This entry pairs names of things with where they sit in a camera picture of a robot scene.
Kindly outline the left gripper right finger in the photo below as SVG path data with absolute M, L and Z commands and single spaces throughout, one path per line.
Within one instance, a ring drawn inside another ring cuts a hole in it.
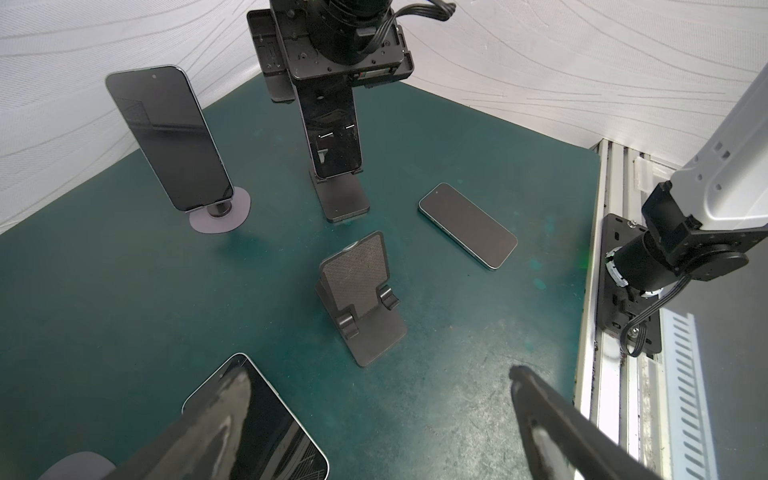
M 510 394 L 534 479 L 656 479 L 529 367 L 510 368 Z

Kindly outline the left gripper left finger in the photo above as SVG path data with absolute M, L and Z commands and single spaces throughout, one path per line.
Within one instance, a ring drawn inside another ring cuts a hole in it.
M 233 479 L 251 403 L 251 381 L 236 367 L 213 393 L 150 445 L 109 473 L 109 479 Z

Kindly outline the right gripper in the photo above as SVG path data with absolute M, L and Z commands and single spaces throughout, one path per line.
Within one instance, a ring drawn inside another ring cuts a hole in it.
M 314 81 L 350 87 L 405 80 L 415 64 L 390 1 L 271 1 L 246 14 L 267 90 L 291 103 Z

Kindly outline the white phone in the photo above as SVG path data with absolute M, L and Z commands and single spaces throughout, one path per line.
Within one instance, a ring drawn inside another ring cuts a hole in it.
M 231 355 L 182 404 L 181 412 L 225 408 L 194 478 L 327 479 L 330 463 L 270 382 L 244 353 Z

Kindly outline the teal phone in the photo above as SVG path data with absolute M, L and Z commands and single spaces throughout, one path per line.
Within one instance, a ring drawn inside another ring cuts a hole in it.
M 491 270 L 498 270 L 518 245 L 517 237 L 448 183 L 418 201 L 418 210 Z

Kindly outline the purple phone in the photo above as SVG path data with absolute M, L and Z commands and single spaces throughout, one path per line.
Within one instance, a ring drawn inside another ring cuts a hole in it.
M 362 169 L 354 95 L 343 77 L 302 82 L 296 88 L 317 178 L 324 180 Z

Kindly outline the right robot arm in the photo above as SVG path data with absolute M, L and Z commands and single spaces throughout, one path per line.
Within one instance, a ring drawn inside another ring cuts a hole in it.
M 671 197 L 701 232 L 767 226 L 763 1 L 273 1 L 247 15 L 271 99 L 297 103 L 318 183 L 363 168 L 353 91 L 423 82 L 563 139 L 689 155 Z

